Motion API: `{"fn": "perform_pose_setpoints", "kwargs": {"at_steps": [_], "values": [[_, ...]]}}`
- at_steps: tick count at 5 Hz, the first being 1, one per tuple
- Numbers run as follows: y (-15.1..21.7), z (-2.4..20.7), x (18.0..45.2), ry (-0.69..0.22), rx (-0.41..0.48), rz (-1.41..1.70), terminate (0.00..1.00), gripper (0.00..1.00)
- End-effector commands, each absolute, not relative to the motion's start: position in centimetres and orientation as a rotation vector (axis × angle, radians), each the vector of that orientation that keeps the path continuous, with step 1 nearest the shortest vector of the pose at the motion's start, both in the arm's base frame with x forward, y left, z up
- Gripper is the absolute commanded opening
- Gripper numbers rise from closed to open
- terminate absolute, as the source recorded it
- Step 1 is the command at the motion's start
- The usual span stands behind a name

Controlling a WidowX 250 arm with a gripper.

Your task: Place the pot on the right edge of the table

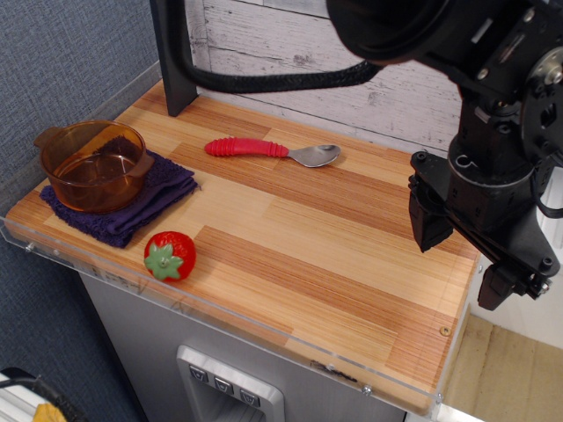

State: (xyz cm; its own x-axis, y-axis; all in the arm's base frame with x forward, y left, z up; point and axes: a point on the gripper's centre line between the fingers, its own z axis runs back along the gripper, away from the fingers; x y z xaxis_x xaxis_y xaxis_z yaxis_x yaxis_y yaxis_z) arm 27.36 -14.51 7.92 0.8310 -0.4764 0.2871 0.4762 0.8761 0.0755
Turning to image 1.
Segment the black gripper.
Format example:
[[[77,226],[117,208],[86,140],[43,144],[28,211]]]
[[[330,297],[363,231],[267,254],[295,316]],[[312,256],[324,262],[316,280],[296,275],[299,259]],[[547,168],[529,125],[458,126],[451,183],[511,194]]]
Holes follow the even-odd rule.
[[[496,310],[510,295],[538,298],[551,285],[537,197],[555,166],[555,104],[531,109],[491,101],[462,104],[447,157],[419,151],[409,215],[426,252],[459,232],[490,261],[478,304]]]

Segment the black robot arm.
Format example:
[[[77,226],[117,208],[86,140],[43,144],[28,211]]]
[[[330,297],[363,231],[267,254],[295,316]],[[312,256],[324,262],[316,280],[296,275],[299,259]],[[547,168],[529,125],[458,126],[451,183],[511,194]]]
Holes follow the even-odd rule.
[[[562,164],[559,1],[330,1],[341,42],[377,66],[416,61],[448,77],[462,108],[448,155],[413,154],[409,213],[427,251],[460,233],[490,262],[483,309],[545,293],[560,264],[538,224]]]

